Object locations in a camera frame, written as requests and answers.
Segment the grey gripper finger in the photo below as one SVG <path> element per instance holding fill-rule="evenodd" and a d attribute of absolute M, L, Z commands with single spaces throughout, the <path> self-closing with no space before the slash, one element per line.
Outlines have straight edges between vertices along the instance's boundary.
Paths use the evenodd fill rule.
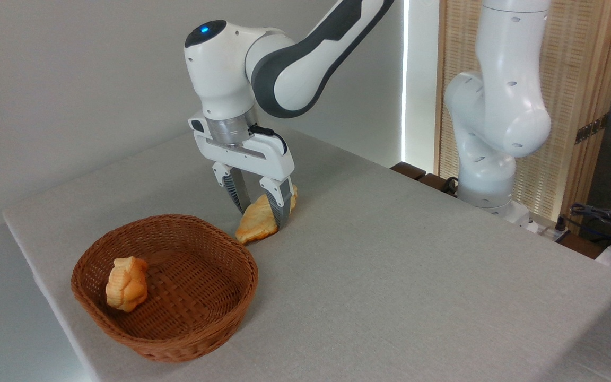
<path fill-rule="evenodd" d="M 226 190 L 236 208 L 244 215 L 251 201 L 241 169 L 220 162 L 215 162 L 212 168 L 218 184 Z"/>
<path fill-rule="evenodd" d="M 282 229 L 288 222 L 291 214 L 291 198 L 293 196 L 291 177 L 287 177 L 282 181 L 262 177 L 260 184 L 265 191 L 265 196 L 267 196 L 276 225 L 278 229 Z"/>

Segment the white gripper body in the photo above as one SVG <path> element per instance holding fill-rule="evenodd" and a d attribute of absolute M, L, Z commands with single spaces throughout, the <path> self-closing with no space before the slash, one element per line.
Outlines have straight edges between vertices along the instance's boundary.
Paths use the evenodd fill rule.
<path fill-rule="evenodd" d="M 254 134 L 242 146 L 228 147 L 213 140 L 201 111 L 189 118 L 188 124 L 206 159 L 274 180 L 286 179 L 295 169 L 289 148 L 276 135 Z"/>

